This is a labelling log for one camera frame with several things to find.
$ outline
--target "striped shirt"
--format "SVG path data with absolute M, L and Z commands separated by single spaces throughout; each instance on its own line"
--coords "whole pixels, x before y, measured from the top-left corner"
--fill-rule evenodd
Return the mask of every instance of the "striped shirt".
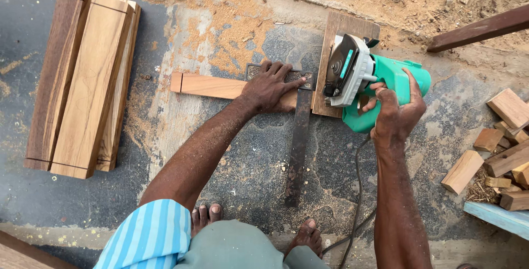
M 174 200 L 142 205 L 117 228 L 94 269 L 173 268 L 189 248 L 191 216 Z

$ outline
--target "concrete floor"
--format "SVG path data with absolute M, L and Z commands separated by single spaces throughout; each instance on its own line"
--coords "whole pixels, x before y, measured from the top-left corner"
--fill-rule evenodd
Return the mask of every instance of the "concrete floor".
M 208 7 L 134 1 L 142 7 L 142 14 L 117 167 L 78 180 L 22 167 L 55 1 L 0 0 L 0 68 L 13 62 L 17 65 L 0 75 L 0 230 L 81 268 L 95 264 L 112 232 L 135 209 L 148 182 L 189 134 L 229 103 L 170 93 L 171 72 L 199 70 L 203 75 L 241 79 L 241 66 L 247 62 L 242 57 L 251 57 L 255 63 L 267 57 L 292 63 L 295 69 L 317 70 L 321 28 L 329 10 L 293 0 L 268 0 L 278 8 L 298 10 L 300 18 L 321 16 L 321 24 L 273 25 L 257 44 L 259 39 L 230 41 L 232 48 L 227 48 L 222 33 L 238 21 L 236 15 L 213 29 L 213 40 L 193 47 L 187 43 L 190 37 L 196 31 L 202 35 L 215 19 Z M 510 69 L 526 68 L 529 56 L 480 45 L 451 54 L 431 55 L 400 47 L 380 49 L 379 54 L 420 62 L 432 75 L 432 87 L 425 97 L 428 110 L 409 138 L 406 154 L 434 267 L 473 263 L 479 268 L 527 268 L 529 242 L 464 213 L 466 192 L 456 196 L 440 181 L 481 128 L 498 120 L 486 107 L 490 97 L 511 87 L 528 99 L 527 85 L 520 83 L 526 83 L 527 76 L 507 77 Z M 231 64 L 216 63 L 226 56 Z M 153 79 L 144 80 L 140 74 Z M 282 204 L 286 181 L 282 165 L 289 158 L 293 119 L 293 113 L 252 119 L 234 139 L 197 204 L 222 204 L 226 219 L 258 226 L 279 249 L 288 245 L 294 235 L 291 230 L 313 217 L 328 246 L 352 225 L 358 199 L 353 153 L 364 135 L 353 133 L 340 119 L 311 115 L 305 165 L 310 171 L 304 175 L 300 208 L 288 209 Z M 362 213 L 367 216 L 376 206 L 372 144 L 363 149 L 360 164 L 366 202 Z M 324 259 L 335 266 L 344 249 L 337 248 Z M 349 264 L 376 268 L 372 224 L 355 242 Z

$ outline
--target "toe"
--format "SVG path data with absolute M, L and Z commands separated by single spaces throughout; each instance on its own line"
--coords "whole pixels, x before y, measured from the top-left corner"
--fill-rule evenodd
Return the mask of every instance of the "toe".
M 314 221 L 314 219 L 309 218 L 301 225 L 301 228 L 299 229 L 299 233 L 305 234 L 308 237 L 310 237 L 315 228 L 316 228 L 316 222 Z
M 215 222 L 222 219 L 222 206 L 213 204 L 209 207 L 209 222 Z
M 198 207 L 198 213 L 200 213 L 200 225 L 205 227 L 207 225 L 207 208 L 206 205 Z
M 198 215 L 198 210 L 196 209 L 193 209 L 193 212 L 191 213 L 191 224 L 195 227 L 200 225 L 200 216 Z
M 320 230 L 315 229 L 314 232 L 312 232 L 311 243 L 317 243 L 318 240 L 321 242 L 322 238 L 320 235 L 321 235 Z

